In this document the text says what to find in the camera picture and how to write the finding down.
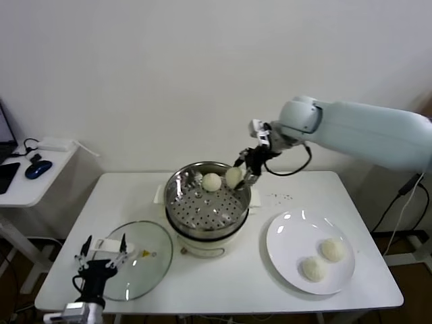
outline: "table leg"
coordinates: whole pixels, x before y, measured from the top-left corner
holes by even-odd
[[[44,246],[42,249],[42,254],[48,258],[53,252],[53,250],[54,245]],[[36,282],[38,281],[39,275],[41,275],[41,273],[48,273],[48,271],[49,269],[45,269],[44,267],[35,264],[30,273],[28,274],[26,281],[22,284],[20,293],[31,294],[34,285],[36,285]]]
[[[351,324],[366,314],[368,310],[358,310],[356,312],[343,312],[337,314],[329,324]]]
[[[16,254],[17,249],[16,248],[12,248],[9,251],[9,254],[6,256],[7,260],[12,261],[12,259],[14,258],[15,254]],[[3,275],[3,273],[6,271],[7,267],[9,266],[9,263],[4,260],[3,263],[0,265],[0,278]]]
[[[416,248],[413,253],[386,255],[384,256],[385,263],[387,263],[389,267],[424,263],[432,273],[432,238],[429,238],[424,244],[421,244],[419,238],[416,236],[409,236],[408,241]]]
[[[53,263],[2,214],[0,214],[0,236],[3,236],[34,264],[40,265],[47,271],[51,268]]]
[[[115,314],[114,324],[120,324],[122,322],[122,314]]]
[[[323,313],[317,313],[318,324],[325,324]]]

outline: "wooden floor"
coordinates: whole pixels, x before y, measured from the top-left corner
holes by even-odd
[[[376,243],[381,250],[385,248],[387,239],[376,239]],[[7,255],[11,246],[4,240],[0,241],[0,251]],[[58,253],[58,248],[54,251],[52,259]],[[400,240],[394,244],[390,250],[390,254],[411,252],[412,247],[405,240]],[[17,253],[12,260],[14,269],[17,272],[18,281],[20,285],[26,279],[27,274],[30,272],[32,263],[22,254]],[[374,310],[369,312],[359,321],[360,324],[406,324],[406,323],[432,323],[432,275],[428,272],[424,265],[403,265],[392,267],[391,272],[395,277],[403,295],[405,303],[400,308]],[[36,288],[31,295],[18,296],[18,308],[32,304],[38,290],[42,286],[45,277],[41,277],[38,281]],[[13,273],[10,267],[6,270],[0,278],[0,320],[9,319],[9,314],[13,310],[16,296],[16,285]],[[39,311],[27,310],[20,313],[17,318],[17,324],[24,323],[42,323],[43,314]],[[332,318],[333,314],[325,314],[325,319]],[[187,317],[185,319],[177,319],[175,316],[124,316],[122,318],[123,324],[222,324],[223,320],[228,320],[230,316],[224,316],[216,319],[207,319],[199,316]],[[311,324],[317,323],[314,314],[295,314],[295,315],[274,315],[268,319],[267,315],[252,316],[233,316],[234,321],[244,324]],[[108,315],[105,317],[106,323],[113,323],[113,316]]]

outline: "robotic arm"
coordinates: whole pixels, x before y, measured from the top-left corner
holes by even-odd
[[[234,163],[246,163],[239,186],[253,185],[267,160],[305,141],[390,169],[432,169],[432,123],[409,111],[295,97],[283,106],[279,120],[254,119],[249,132],[259,145],[243,150]]]

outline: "white side table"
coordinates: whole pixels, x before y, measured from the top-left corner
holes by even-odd
[[[31,207],[37,204],[44,194],[47,192],[55,178],[60,174],[61,170],[65,167],[68,161],[76,152],[77,147],[74,146],[68,152],[54,152],[54,151],[41,151],[40,154],[44,160],[53,162],[53,166],[35,180],[29,180],[24,176],[24,172],[31,164],[25,157],[6,159],[3,164],[20,162],[15,177],[12,180],[7,192],[0,194],[0,208],[1,207]],[[21,287],[21,294],[31,293],[39,275],[41,273],[49,272],[52,262],[48,256],[53,251],[53,246],[45,246],[41,252],[36,248],[27,238],[20,233],[20,231],[0,213],[0,236],[9,241],[14,247],[8,254],[8,259],[11,258],[19,250],[23,255],[29,258],[34,266],[28,275],[26,281]],[[7,267],[6,261],[0,265],[0,275]]]

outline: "white plate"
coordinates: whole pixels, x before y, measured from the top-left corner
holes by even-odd
[[[340,262],[332,263],[321,254],[319,245],[328,238],[344,243],[346,255]],[[267,231],[267,250],[282,277],[297,288],[318,295],[339,292],[350,281],[356,264],[351,244],[342,231],[322,212],[309,209],[277,216]],[[321,257],[327,266],[327,275],[320,282],[312,282],[302,274],[301,262],[313,256]]]

